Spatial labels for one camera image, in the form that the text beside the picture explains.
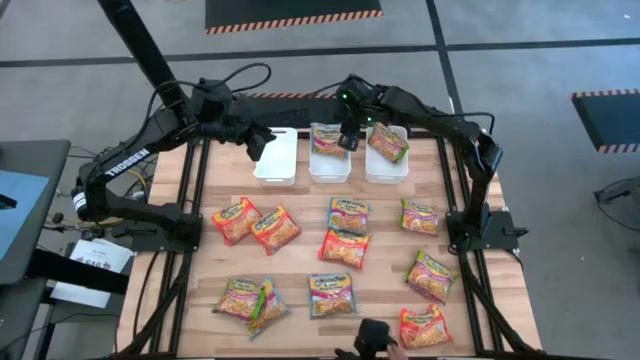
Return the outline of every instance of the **gray floor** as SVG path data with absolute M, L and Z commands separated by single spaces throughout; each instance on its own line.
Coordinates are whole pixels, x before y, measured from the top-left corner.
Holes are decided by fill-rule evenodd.
M 434 43 L 423 0 L 381 2 L 382 19 L 207 36 L 203 0 L 134 0 L 166 54 Z M 436 3 L 450 44 L 640 37 L 640 3 L 633 0 Z M 569 101 L 574 91 L 640 87 L 638 49 L 450 53 L 464 109 L 497 116 L 495 137 L 505 149 L 502 186 L 517 223 L 531 229 L 522 258 L 542 343 L 551 353 L 638 358 L 640 239 L 607 220 L 592 191 L 638 175 L 640 155 L 596 153 Z M 126 55 L 94 1 L 12 0 L 0 20 L 0 61 Z M 274 69 L 264 91 L 311 91 L 353 72 L 449 108 L 435 52 L 262 60 Z M 195 80 L 222 77 L 247 62 L 171 67 L 178 78 Z M 254 76 L 260 75 L 234 81 L 250 83 Z M 136 65 L 3 68 L 0 141 L 66 138 L 99 151 L 138 129 L 150 92 Z M 81 163 L 68 161 L 64 192 Z M 626 205 L 611 210 L 624 215 Z M 72 215 L 67 198 L 56 199 L 52 210 Z M 57 250 L 75 237 L 45 233 L 41 244 Z M 104 355 L 112 349 L 113 327 L 113 321 L 65 325 L 49 357 Z

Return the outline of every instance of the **instant noodle packet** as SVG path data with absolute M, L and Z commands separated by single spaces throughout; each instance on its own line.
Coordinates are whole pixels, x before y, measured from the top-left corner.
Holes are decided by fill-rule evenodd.
M 331 198 L 327 225 L 329 229 L 356 235 L 366 235 L 368 216 L 369 206 L 363 202 Z
M 400 341 L 407 349 L 415 349 L 453 341 L 444 315 L 431 304 L 423 313 L 402 309 L 400 312 Z
M 262 215 L 251 201 L 242 197 L 238 204 L 233 204 L 213 214 L 211 221 L 224 236 L 224 243 L 232 246 L 251 233 L 251 225 L 261 217 Z
M 372 235 L 353 235 L 344 231 L 329 229 L 318 258 L 321 260 L 339 260 L 347 265 L 362 269 L 364 252 Z
M 401 199 L 402 216 L 400 226 L 407 230 L 417 231 L 429 235 L 438 235 L 438 214 L 430 206 Z
M 309 276 L 309 289 L 312 318 L 356 311 L 349 273 Z
M 347 150 L 338 145 L 340 125 L 311 124 L 311 151 L 317 154 L 347 157 Z
M 300 235 L 302 229 L 287 214 L 284 206 L 279 205 L 253 224 L 251 231 L 264 246 L 267 255 L 273 255 L 289 241 Z
M 253 339 L 288 313 L 289 308 L 276 290 L 273 280 L 267 277 L 260 286 L 258 303 L 249 317 L 249 339 Z
M 449 269 L 420 250 L 405 282 L 419 294 L 444 304 L 458 276 L 457 271 Z
M 257 302 L 258 287 L 251 280 L 229 279 L 224 295 L 213 306 L 212 312 L 228 314 L 246 322 Z
M 380 122 L 373 124 L 368 143 L 394 164 L 400 161 L 409 150 L 409 143 L 405 139 Z

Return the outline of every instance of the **wooden tabletop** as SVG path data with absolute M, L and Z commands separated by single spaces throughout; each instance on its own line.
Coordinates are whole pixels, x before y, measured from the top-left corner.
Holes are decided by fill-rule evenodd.
M 447 252 L 449 238 L 444 221 L 447 197 L 436 141 L 410 140 L 410 173 L 399 185 L 377 185 L 365 181 L 364 146 L 352 156 L 352 172 L 344 184 L 315 184 L 309 175 L 309 143 L 298 143 L 296 183 L 291 187 L 262 187 L 253 176 L 255 164 L 246 156 L 244 147 L 212 144 L 207 166 L 206 183 L 200 211 L 205 218 L 200 249 L 191 266 L 182 335 L 178 356 L 181 357 L 276 357 L 331 356 L 334 348 L 352 349 L 361 318 L 386 321 L 393 336 L 398 338 L 400 310 L 424 310 L 430 301 L 410 290 L 403 277 L 412 265 L 419 249 L 458 269 L 457 258 Z M 186 147 L 163 153 L 153 181 L 150 202 L 175 202 Z M 455 160 L 447 148 L 457 203 L 463 204 Z M 191 175 L 190 193 L 194 188 L 197 164 Z M 230 204 L 247 196 L 264 214 L 284 204 L 302 227 L 303 233 L 273 256 L 247 236 L 236 246 L 224 244 L 209 218 Z M 317 251 L 326 233 L 326 211 L 331 196 L 365 200 L 372 207 L 370 233 L 373 238 L 365 254 L 363 270 L 317 259 Z M 398 226 L 400 198 L 434 206 L 440 216 L 440 235 L 425 236 Z M 496 177 L 489 192 L 492 208 L 504 206 L 502 189 Z M 533 313 L 520 265 L 506 252 L 485 251 L 487 267 L 496 305 L 513 328 L 531 346 L 540 348 Z M 133 317 L 145 271 L 151 254 L 139 254 L 133 264 L 124 309 L 118 329 L 121 347 L 132 338 Z M 146 322 L 158 299 L 164 254 L 151 273 L 142 302 L 140 325 Z M 311 320 L 307 275 L 351 271 L 359 314 L 339 315 Z M 245 326 L 236 319 L 212 314 L 229 278 L 249 278 L 259 284 L 271 276 L 291 313 L 249 341 Z M 454 284 L 446 305 L 439 305 L 445 314 L 453 343 L 412 350 L 410 355 L 472 355 L 473 343 L 461 281 Z M 485 347 L 491 348 L 485 312 L 478 303 Z M 170 309 L 163 327 L 160 349 L 169 341 Z

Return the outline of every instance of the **blue surface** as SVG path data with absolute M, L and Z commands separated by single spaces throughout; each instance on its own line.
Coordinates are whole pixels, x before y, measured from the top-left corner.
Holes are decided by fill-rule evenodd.
M 18 202 L 15 209 L 0 210 L 0 260 L 15 240 L 47 183 L 47 177 L 0 170 L 0 194 Z

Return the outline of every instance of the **white plastic container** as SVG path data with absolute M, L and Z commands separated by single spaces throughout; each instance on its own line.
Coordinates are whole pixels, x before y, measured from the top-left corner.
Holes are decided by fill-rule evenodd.
M 312 151 L 313 141 L 309 140 L 309 174 L 317 183 L 343 183 L 351 173 L 351 151 L 347 157 L 340 159 L 326 154 L 316 154 Z
M 402 126 L 389 126 L 389 129 L 407 140 L 407 129 Z M 365 153 L 365 178 L 374 184 L 399 184 L 409 175 L 409 150 L 397 164 L 385 158 L 369 145 L 369 136 L 373 128 L 367 129 L 367 148 Z
M 291 186 L 296 182 L 298 132 L 294 128 L 271 128 L 271 130 L 276 139 L 264 147 L 253 175 L 260 185 Z

